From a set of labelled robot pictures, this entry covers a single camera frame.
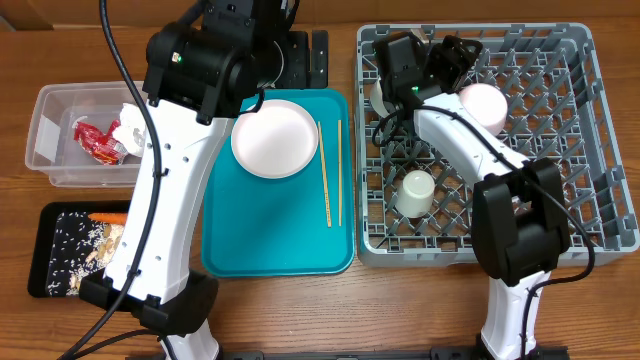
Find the white cup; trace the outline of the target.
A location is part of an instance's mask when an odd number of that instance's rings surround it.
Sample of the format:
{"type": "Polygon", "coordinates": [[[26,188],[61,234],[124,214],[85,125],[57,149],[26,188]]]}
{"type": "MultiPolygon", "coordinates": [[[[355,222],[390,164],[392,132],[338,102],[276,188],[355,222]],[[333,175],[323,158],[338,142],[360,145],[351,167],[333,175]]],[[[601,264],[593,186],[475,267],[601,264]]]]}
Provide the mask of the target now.
{"type": "Polygon", "coordinates": [[[404,217],[419,218],[431,209],[435,192],[433,177],[423,170],[407,173],[398,189],[396,210],[404,217]]]}

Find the pink plate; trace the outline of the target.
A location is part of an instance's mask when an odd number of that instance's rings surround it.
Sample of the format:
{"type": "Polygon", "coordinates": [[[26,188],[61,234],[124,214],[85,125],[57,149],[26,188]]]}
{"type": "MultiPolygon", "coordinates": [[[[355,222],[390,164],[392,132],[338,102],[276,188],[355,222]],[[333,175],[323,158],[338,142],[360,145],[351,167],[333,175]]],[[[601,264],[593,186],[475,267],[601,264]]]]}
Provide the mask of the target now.
{"type": "Polygon", "coordinates": [[[241,115],[232,129],[231,149],[252,175],[282,179],[302,171],[319,146],[316,121],[301,105],[266,100],[255,113],[241,115]]]}

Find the pink bowl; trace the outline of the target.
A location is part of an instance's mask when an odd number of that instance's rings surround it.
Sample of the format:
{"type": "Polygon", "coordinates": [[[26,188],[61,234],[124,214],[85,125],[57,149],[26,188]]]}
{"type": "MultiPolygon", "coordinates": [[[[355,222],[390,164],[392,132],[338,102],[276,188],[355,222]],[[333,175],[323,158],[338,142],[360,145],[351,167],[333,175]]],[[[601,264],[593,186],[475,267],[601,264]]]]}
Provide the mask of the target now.
{"type": "Polygon", "coordinates": [[[489,133],[497,136],[504,128],[508,112],[506,97],[495,86],[476,83],[459,92],[461,104],[489,133]]]}

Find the pile of rice and peanuts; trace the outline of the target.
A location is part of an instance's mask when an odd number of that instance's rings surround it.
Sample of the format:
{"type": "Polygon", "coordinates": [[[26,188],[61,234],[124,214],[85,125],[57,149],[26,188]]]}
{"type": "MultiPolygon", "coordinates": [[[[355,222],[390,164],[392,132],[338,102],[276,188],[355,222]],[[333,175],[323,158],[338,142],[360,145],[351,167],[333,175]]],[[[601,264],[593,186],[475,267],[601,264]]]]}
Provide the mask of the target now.
{"type": "Polygon", "coordinates": [[[45,282],[46,295],[78,295],[82,279],[111,262],[120,245],[124,225],[92,221],[90,214],[73,211],[57,216],[45,282]]]}

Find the white bowl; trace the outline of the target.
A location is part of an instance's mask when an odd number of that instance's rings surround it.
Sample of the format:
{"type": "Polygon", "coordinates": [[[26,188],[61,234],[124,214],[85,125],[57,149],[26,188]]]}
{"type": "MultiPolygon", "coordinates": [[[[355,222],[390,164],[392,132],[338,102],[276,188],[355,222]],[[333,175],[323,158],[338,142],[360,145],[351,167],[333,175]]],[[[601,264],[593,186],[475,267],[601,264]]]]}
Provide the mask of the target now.
{"type": "Polygon", "coordinates": [[[369,95],[369,102],[372,109],[375,111],[377,115],[384,118],[389,115],[389,111],[385,106],[385,102],[383,99],[383,92],[381,86],[381,78],[378,78],[371,88],[369,95]]]}

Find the orange carrot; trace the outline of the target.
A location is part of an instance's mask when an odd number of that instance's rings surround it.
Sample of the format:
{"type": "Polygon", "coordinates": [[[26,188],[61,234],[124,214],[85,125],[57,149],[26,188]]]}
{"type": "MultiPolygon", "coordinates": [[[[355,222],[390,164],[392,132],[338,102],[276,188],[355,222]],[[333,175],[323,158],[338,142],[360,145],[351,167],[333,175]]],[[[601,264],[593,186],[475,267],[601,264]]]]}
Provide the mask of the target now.
{"type": "Polygon", "coordinates": [[[127,213],[91,213],[89,215],[92,221],[116,225],[125,225],[127,217],[127,213]]]}

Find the red snack wrapper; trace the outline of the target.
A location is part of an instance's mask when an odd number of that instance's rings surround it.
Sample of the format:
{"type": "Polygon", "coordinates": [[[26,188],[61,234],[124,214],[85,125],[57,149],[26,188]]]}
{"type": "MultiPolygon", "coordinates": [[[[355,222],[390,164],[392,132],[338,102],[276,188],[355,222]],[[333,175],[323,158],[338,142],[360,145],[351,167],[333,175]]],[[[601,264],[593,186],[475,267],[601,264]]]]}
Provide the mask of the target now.
{"type": "Polygon", "coordinates": [[[128,155],[124,145],[113,136],[120,125],[120,121],[114,119],[109,130],[103,133],[94,125],[84,122],[84,117],[81,117],[72,125],[74,140],[102,165],[120,165],[128,155]]]}

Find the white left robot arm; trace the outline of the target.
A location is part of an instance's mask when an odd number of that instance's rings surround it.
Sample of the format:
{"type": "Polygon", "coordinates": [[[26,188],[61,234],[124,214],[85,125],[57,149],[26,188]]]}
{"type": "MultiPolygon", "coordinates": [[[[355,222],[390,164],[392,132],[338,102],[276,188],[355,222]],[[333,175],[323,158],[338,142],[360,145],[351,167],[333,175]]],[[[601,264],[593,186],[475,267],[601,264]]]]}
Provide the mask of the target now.
{"type": "Polygon", "coordinates": [[[124,311],[172,359],[222,355],[208,317],[217,280],[189,266],[213,164],[248,98],[262,100],[284,74],[297,2],[199,1],[149,40],[147,71],[130,92],[146,124],[119,245],[85,276],[82,300],[106,317],[124,311]]]}

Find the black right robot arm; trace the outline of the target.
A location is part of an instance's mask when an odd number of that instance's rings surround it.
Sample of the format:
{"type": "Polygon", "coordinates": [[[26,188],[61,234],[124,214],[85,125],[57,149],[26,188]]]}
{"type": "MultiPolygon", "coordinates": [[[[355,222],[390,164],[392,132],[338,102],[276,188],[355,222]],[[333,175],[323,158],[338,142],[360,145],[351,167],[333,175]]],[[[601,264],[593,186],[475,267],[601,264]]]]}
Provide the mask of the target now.
{"type": "Polygon", "coordinates": [[[472,247],[490,278],[487,318],[475,357],[566,359],[534,335],[543,285],[570,245],[561,175],[501,143],[458,92],[483,45],[453,35],[427,46],[400,32],[372,45],[382,98],[396,122],[434,147],[472,187],[472,247]]]}

